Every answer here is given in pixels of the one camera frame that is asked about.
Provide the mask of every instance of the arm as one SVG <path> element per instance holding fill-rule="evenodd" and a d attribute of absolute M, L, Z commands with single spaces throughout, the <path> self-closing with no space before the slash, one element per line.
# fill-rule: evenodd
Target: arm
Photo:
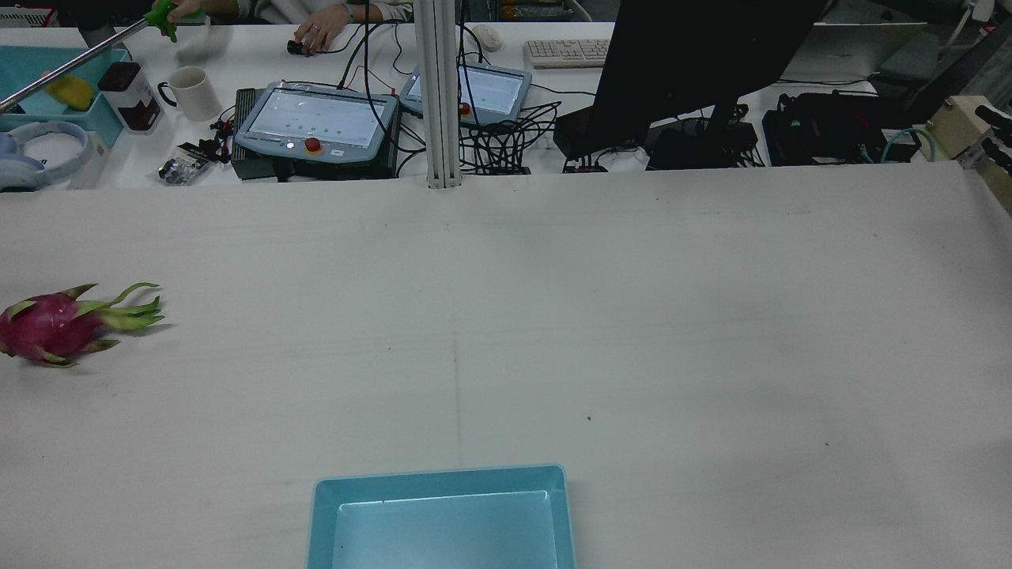
<path fill-rule="evenodd" d="M 171 23 L 199 10 L 210 17 L 223 20 L 234 20 L 239 17 L 237 0 L 173 0 L 173 3 L 176 9 L 169 12 L 168 16 Z"/>

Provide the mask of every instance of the dragon fruit scale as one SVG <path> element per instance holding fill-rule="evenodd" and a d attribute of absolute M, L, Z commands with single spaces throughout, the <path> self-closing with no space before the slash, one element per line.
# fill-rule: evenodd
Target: dragon fruit scale
<path fill-rule="evenodd" d="M 119 343 L 97 339 L 99 327 L 139 330 L 164 318 L 158 314 L 158 297 L 146 305 L 113 308 L 134 291 L 157 284 L 137 282 L 109 302 L 78 300 L 94 286 L 32 297 L 8 307 L 0 314 L 0 352 L 50 368 L 69 368 L 75 364 L 69 356 L 101 351 Z"/>

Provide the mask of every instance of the touchscreen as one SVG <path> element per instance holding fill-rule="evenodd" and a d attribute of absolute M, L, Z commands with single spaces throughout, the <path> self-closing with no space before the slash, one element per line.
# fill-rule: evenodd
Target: touchscreen
<path fill-rule="evenodd" d="M 520 77 L 469 67 L 468 78 L 465 79 L 465 68 L 457 67 L 456 70 L 460 77 L 461 100 L 468 101 L 475 108 L 484 108 L 499 114 L 510 113 L 520 94 L 520 85 L 523 82 Z M 415 81 L 408 94 L 421 99 L 421 81 Z"/>
<path fill-rule="evenodd" d="M 375 114 L 384 104 L 373 103 Z M 275 89 L 250 125 L 251 133 L 309 138 L 368 147 L 380 128 L 367 102 L 333 98 L 305 91 Z"/>

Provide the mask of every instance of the teal bin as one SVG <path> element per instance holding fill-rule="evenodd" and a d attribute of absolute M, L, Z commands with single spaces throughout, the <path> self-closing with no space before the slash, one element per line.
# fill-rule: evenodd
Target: teal bin
<path fill-rule="evenodd" d="M 307 569 L 576 569 L 559 465 L 319 481 Z"/>
<path fill-rule="evenodd" d="M 75 48 L 0 46 L 0 62 L 3 62 L 0 65 L 0 98 L 7 98 L 41 77 L 44 71 L 53 71 L 82 53 L 84 50 Z M 67 120 L 85 131 L 98 133 L 105 145 L 112 147 L 122 130 L 122 123 L 98 90 L 98 81 L 109 65 L 117 61 L 131 61 L 126 50 L 103 52 L 84 65 L 70 70 L 71 75 L 80 77 L 95 88 L 95 99 L 91 101 L 88 110 L 74 110 L 38 90 L 18 103 L 24 109 L 24 114 L 0 114 L 0 132 L 36 120 Z"/>

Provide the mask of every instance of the desk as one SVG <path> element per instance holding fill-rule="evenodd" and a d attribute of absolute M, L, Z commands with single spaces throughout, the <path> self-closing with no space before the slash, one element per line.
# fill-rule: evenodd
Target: desk
<path fill-rule="evenodd" d="M 494 53 L 486 54 L 492 64 L 499 67 L 525 69 L 532 71 L 534 83 L 551 87 L 559 91 L 591 91 L 597 88 L 599 69 L 554 69 L 531 70 L 525 64 L 522 56 L 523 42 L 529 38 L 551 37 L 609 37 L 611 22 L 567 23 L 558 22 L 492 22 L 503 36 L 505 47 Z M 321 55 L 313 58 L 292 56 L 285 51 L 285 43 L 291 39 L 290 25 L 235 25 L 235 26 L 182 26 L 178 30 L 179 43 L 170 44 L 168 38 L 159 35 L 155 28 L 142 30 L 128 38 L 126 47 L 134 59 L 144 66 L 145 73 L 154 84 L 164 81 L 169 74 L 183 65 L 197 65 L 207 70 L 219 98 L 225 105 L 235 101 L 237 89 L 247 87 L 265 87 L 272 81 L 280 79 L 337 82 L 347 62 L 348 52 L 332 55 Z M 332 49 L 344 46 L 351 35 L 352 28 L 346 29 L 338 37 Z M 398 55 L 394 42 L 394 26 L 384 26 L 370 36 L 369 67 L 385 81 L 400 89 L 407 77 L 396 72 L 392 66 Z M 397 59 L 397 68 L 410 73 L 417 65 L 414 28 L 412 24 L 402 24 L 397 28 L 397 34 L 403 54 Z M 51 47 L 84 47 L 80 34 L 74 28 L 37 29 L 4 29 L 4 44 L 24 46 Z M 471 39 L 468 45 L 473 47 Z M 361 63 L 361 55 L 356 58 L 356 64 Z M 356 80 L 349 86 L 359 91 L 364 89 L 363 73 L 358 72 Z M 370 88 L 378 90 L 378 81 L 370 81 Z M 775 108 L 777 97 L 781 93 L 796 95 L 805 91 L 820 90 L 813 86 L 773 85 L 757 93 L 743 97 L 742 102 L 749 104 L 750 113 L 746 120 L 761 128 L 762 115 L 766 109 Z M 592 102 L 592 97 L 579 94 L 556 94 L 533 87 L 527 96 L 527 104 L 535 105 L 553 101 L 562 101 L 560 114 L 577 110 Z M 210 138 L 213 133 L 203 123 L 193 123 L 182 116 L 182 113 L 165 105 L 165 119 L 156 132 L 150 136 L 135 136 L 128 133 L 120 135 L 114 145 L 105 173 L 99 180 L 101 187 L 132 187 L 154 183 L 150 178 L 159 166 L 168 158 L 171 149 L 185 141 L 196 142 L 199 139 Z M 421 132 L 421 121 L 405 115 L 405 121 L 410 127 Z M 404 143 L 406 148 L 416 148 L 411 141 Z M 765 141 L 760 137 L 759 150 L 766 156 Z M 643 152 L 607 155 L 601 163 L 611 171 L 642 171 L 649 157 Z M 562 170 L 565 158 L 555 147 L 551 135 L 546 135 L 524 156 L 524 164 L 535 173 L 555 173 Z M 410 161 L 402 171 L 403 176 L 425 174 L 425 159 L 417 157 Z M 235 183 L 239 181 L 236 174 L 228 166 L 216 166 L 199 180 L 199 185 Z M 270 182 L 267 180 L 249 180 L 252 183 Z"/>
<path fill-rule="evenodd" d="M 319 478 L 544 462 L 582 569 L 1012 559 L 1012 223 L 954 162 L 41 191 L 0 228 L 5 305 L 143 279 L 166 316 L 0 360 L 6 569 L 296 569 Z"/>

